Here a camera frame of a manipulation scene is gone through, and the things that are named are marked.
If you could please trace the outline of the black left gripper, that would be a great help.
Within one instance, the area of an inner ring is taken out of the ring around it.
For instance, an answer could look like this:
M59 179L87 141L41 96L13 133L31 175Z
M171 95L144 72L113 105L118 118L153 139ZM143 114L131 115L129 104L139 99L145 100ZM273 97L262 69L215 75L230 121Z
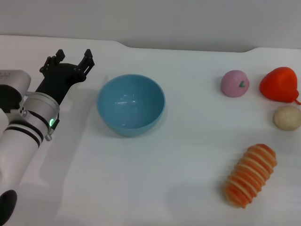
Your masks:
M85 75L95 65L90 49L85 51L84 57L78 66L68 63L60 64L64 58L65 54L62 49L59 49L55 56L47 58L46 65L40 68L44 79L36 89L36 92L52 97L59 105L70 87L76 83L83 82Z

